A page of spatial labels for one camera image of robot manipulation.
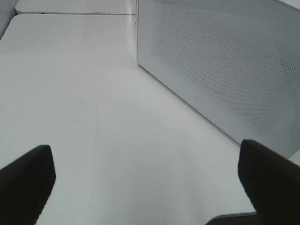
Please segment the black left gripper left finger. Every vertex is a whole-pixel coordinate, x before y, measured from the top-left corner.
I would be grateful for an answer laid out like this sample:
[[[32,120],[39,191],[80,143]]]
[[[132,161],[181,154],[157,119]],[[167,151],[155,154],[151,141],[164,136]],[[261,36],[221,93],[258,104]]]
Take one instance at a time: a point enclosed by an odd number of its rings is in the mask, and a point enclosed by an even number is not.
[[[0,223],[34,225],[56,180],[52,150],[39,145],[0,170]]]

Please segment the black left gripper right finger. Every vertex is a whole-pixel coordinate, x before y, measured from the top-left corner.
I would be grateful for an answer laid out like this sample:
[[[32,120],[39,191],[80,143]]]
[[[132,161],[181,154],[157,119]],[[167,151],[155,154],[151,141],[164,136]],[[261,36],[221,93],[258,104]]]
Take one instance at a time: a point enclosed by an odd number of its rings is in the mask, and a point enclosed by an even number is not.
[[[264,225],[300,223],[300,167],[262,144],[245,139],[238,177]]]

